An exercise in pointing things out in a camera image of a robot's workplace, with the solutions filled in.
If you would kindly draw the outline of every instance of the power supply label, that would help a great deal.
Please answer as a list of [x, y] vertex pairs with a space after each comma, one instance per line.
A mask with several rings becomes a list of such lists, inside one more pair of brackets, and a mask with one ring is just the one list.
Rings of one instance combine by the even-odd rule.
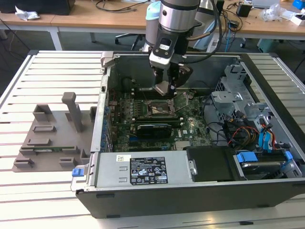
[[132, 185], [167, 184], [165, 158], [130, 158], [130, 183]]

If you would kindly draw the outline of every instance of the floor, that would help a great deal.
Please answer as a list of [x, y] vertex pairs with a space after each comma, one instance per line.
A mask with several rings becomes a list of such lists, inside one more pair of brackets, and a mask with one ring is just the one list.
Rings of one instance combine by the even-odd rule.
[[[96, 43], [92, 43], [88, 33], [74, 33], [63, 32], [62, 44], [65, 50], [78, 50], [78, 51], [129, 51], [133, 44], [135, 37], [121, 39], [121, 45], [114, 43], [114, 36], [117, 34], [111, 33], [97, 33]], [[50, 34], [42, 31], [18, 31], [19, 36], [23, 42], [32, 50], [55, 50]], [[245, 48], [240, 47], [242, 39], [236, 39], [230, 48], [230, 52], [259, 52], [256, 44], [258, 40], [247, 40]], [[136, 50], [141, 48], [144, 41], [140, 41]], [[221, 46], [220, 51], [224, 52], [225, 44]], [[274, 51], [285, 62], [285, 64], [294, 70], [300, 61], [305, 57], [303, 54], [305, 50], [305, 43], [299, 41], [284, 41], [279, 43]], [[12, 32], [8, 33], [8, 39], [1, 42], [0, 45], [0, 95], [4, 92], [7, 85], [10, 83], [16, 71], [22, 64], [21, 57], [26, 57], [28, 50], [19, 41]], [[305, 81], [305, 62], [300, 66], [296, 75]]]

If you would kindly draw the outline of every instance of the circuit board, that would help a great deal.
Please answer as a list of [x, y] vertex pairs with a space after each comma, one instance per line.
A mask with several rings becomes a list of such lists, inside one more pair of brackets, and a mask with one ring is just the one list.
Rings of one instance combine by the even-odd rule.
[[[211, 145], [210, 134], [202, 122], [198, 97], [188, 99], [180, 91], [172, 99], [138, 99], [131, 94], [110, 96], [114, 152], [182, 150], [187, 146]], [[166, 138], [141, 139], [137, 128], [143, 125], [169, 125]]]

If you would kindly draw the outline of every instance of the motherboard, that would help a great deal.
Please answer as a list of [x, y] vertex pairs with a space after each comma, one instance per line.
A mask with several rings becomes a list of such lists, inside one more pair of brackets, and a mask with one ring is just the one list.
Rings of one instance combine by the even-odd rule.
[[113, 152], [183, 150], [211, 145], [201, 117], [202, 101], [189, 91], [161, 97], [156, 92], [110, 90]]

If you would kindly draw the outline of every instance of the aluminum extrusion table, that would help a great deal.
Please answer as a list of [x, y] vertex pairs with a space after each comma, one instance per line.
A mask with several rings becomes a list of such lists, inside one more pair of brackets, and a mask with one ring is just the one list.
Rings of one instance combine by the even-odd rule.
[[[243, 229], [305, 225], [305, 195], [274, 208], [95, 219], [70, 191], [71, 172], [8, 171], [34, 119], [32, 111], [36, 103], [48, 103], [51, 110], [67, 110], [61, 104], [61, 95], [71, 91], [77, 94], [76, 102], [82, 110], [97, 104], [101, 53], [40, 51], [37, 55], [28, 55], [0, 98], [0, 228], [230, 229], [239, 226], [240, 221], [254, 223]], [[267, 54], [250, 57], [305, 131], [302, 83], [280, 59]], [[254, 85], [253, 89], [262, 99]]]

